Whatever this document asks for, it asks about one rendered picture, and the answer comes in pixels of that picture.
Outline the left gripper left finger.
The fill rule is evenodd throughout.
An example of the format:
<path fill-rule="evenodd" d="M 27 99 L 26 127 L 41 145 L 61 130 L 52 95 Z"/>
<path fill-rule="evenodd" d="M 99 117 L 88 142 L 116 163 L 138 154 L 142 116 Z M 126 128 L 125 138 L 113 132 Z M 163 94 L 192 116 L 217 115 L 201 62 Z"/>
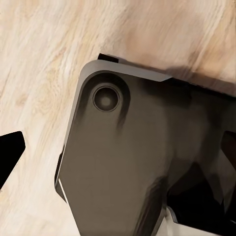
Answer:
<path fill-rule="evenodd" d="M 0 190 L 25 149 L 21 131 L 0 136 Z"/>

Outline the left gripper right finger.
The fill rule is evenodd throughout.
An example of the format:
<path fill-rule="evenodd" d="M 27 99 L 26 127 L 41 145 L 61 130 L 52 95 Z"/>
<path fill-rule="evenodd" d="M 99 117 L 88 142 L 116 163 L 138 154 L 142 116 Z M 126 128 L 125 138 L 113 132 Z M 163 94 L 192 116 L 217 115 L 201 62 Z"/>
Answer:
<path fill-rule="evenodd" d="M 224 131 L 220 148 L 236 170 L 236 133 Z"/>

